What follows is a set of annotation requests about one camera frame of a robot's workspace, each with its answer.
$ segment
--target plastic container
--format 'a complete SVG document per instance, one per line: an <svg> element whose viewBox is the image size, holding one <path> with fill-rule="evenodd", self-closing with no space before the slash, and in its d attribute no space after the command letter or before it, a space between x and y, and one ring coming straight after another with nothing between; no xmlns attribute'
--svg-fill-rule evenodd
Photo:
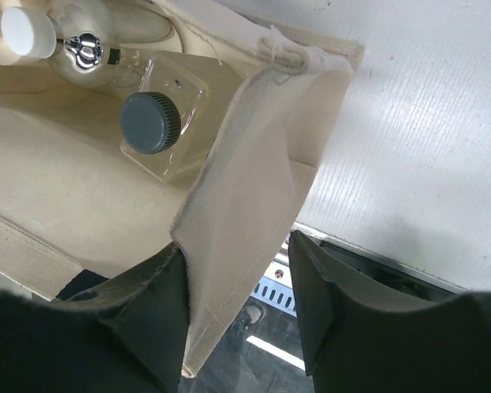
<svg viewBox="0 0 491 393"><path fill-rule="evenodd" d="M172 28L163 16L123 0L54 0L48 15L24 7L2 15L14 53L47 59L64 79L86 88L138 86L148 55L124 44L156 43Z"/></svg>
<svg viewBox="0 0 491 393"><path fill-rule="evenodd" d="M157 52L122 109L122 151L166 183L195 173L242 81L217 59Z"/></svg>

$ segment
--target metal grate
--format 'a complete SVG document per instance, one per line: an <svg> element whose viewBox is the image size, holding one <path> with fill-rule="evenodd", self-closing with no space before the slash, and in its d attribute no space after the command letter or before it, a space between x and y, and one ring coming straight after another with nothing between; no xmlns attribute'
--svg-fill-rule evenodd
<svg viewBox="0 0 491 393"><path fill-rule="evenodd" d="M262 277L255 290L251 294L257 300L296 317L295 296L289 287Z"/></svg>

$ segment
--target canvas tote bag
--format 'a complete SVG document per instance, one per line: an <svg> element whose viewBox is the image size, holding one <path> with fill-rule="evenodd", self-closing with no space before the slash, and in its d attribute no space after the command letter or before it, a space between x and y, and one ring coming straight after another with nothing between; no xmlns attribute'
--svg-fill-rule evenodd
<svg viewBox="0 0 491 393"><path fill-rule="evenodd" d="M0 66L0 273L51 300L84 269L112 278L176 241L192 377L299 213L363 51L261 27L211 0L149 7L173 22L184 52L244 77L204 169L157 181L119 151L121 93L78 88L42 66Z"/></svg>

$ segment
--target white panel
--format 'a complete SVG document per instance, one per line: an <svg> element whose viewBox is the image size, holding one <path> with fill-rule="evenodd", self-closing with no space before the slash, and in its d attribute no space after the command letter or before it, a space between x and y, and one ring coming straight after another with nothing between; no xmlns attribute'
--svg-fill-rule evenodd
<svg viewBox="0 0 491 393"><path fill-rule="evenodd" d="M491 289L491 0L223 0L366 46L299 221Z"/></svg>

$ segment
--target white cap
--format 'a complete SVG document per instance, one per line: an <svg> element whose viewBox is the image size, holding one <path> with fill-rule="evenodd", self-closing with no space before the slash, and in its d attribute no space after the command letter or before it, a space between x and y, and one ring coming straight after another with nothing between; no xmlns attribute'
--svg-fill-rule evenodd
<svg viewBox="0 0 491 393"><path fill-rule="evenodd" d="M32 8L9 7L2 14L2 36L18 56L47 59L56 50L56 31L49 16Z"/></svg>

